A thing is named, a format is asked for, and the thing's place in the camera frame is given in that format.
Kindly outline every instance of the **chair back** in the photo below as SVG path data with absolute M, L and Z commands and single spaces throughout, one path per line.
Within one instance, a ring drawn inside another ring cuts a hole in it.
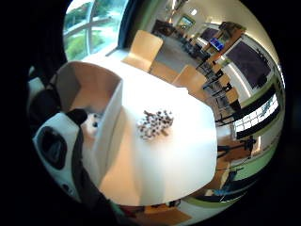
M 239 95 L 238 95 L 236 88 L 232 87 L 232 89 L 228 90 L 226 92 L 226 97 L 229 101 L 229 105 L 232 104 L 233 102 L 237 101 Z
M 149 72 L 151 64 L 162 45 L 163 40 L 159 37 L 144 30 L 138 30 L 132 42 L 129 55 L 125 57 L 122 62 Z
M 185 65 L 182 71 L 172 82 L 177 87 L 186 87 L 188 93 L 195 93 L 206 83 L 205 75 L 196 70 L 192 65 Z
M 227 84 L 230 82 L 230 78 L 228 77 L 228 75 L 226 73 L 224 73 L 222 76 L 220 76 L 220 78 L 218 79 L 218 82 L 221 85 L 221 87 L 226 87 Z

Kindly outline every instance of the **chair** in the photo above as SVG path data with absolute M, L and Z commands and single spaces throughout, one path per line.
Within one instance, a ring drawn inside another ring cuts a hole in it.
M 149 32 L 138 30 L 132 42 L 129 55 L 122 62 L 148 73 L 162 45 L 162 39 Z
M 226 91 L 230 88 L 230 78 L 226 73 L 221 75 L 217 80 L 209 83 L 204 87 L 204 89 L 210 88 L 214 93 L 213 96 L 217 95 L 221 91 Z
M 172 82 L 176 87 L 186 87 L 188 93 L 196 93 L 205 84 L 207 78 L 198 72 L 192 65 L 185 65 L 182 71 Z
M 216 162 L 216 172 L 214 178 L 203 188 L 205 189 L 221 189 L 226 183 L 230 173 L 230 162 L 224 157 L 218 158 Z
M 43 123 L 61 111 L 61 103 L 55 88 L 45 87 L 39 77 L 28 82 L 28 89 L 27 116 L 34 136 Z
M 234 111 L 239 110 L 240 104 L 238 102 L 239 94 L 236 88 L 231 88 L 226 91 L 225 95 L 217 96 L 216 102 L 220 111 L 226 110 L 231 107 Z

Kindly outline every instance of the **white table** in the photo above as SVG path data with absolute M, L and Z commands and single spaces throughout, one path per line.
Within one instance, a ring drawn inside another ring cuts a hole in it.
M 111 58 L 88 57 L 123 79 L 122 109 L 99 184 L 123 205 L 153 205 L 187 196 L 214 177 L 217 140 L 213 111 L 187 91 Z M 139 137 L 144 110 L 171 110 L 174 122 L 154 140 Z

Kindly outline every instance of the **table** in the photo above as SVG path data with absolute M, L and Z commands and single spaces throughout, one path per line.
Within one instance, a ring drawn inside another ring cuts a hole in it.
M 85 59 L 123 79 L 122 108 L 112 135 L 106 173 L 99 184 L 107 199 L 123 205 L 153 205 L 185 197 L 214 177 L 217 139 L 213 111 L 178 89 L 125 63 Z M 173 125 L 154 140 L 139 137 L 143 111 L 171 110 Z

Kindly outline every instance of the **wooden chair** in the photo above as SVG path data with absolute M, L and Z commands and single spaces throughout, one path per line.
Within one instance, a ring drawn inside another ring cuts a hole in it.
M 122 62 L 148 73 L 162 45 L 163 40 L 159 37 L 147 31 L 138 30 L 132 42 L 130 52 Z
M 226 73 L 223 73 L 217 80 L 204 86 L 204 89 L 210 89 L 213 93 L 212 96 L 217 95 L 223 90 L 226 90 L 230 86 L 230 78 Z
M 240 108 L 240 104 L 238 102 L 239 94 L 236 88 L 231 88 L 226 91 L 225 95 L 218 96 L 216 98 L 219 111 L 227 110 L 227 108 L 231 107 L 233 110 L 237 110 Z
M 172 82 L 176 87 L 185 87 L 189 94 L 193 94 L 202 89 L 207 78 L 198 72 L 192 65 L 185 65 L 182 71 Z
M 208 183 L 203 188 L 205 189 L 221 189 L 230 172 L 230 162 L 223 158 L 219 158 L 216 162 L 216 172 L 214 174 L 214 178 L 210 183 Z

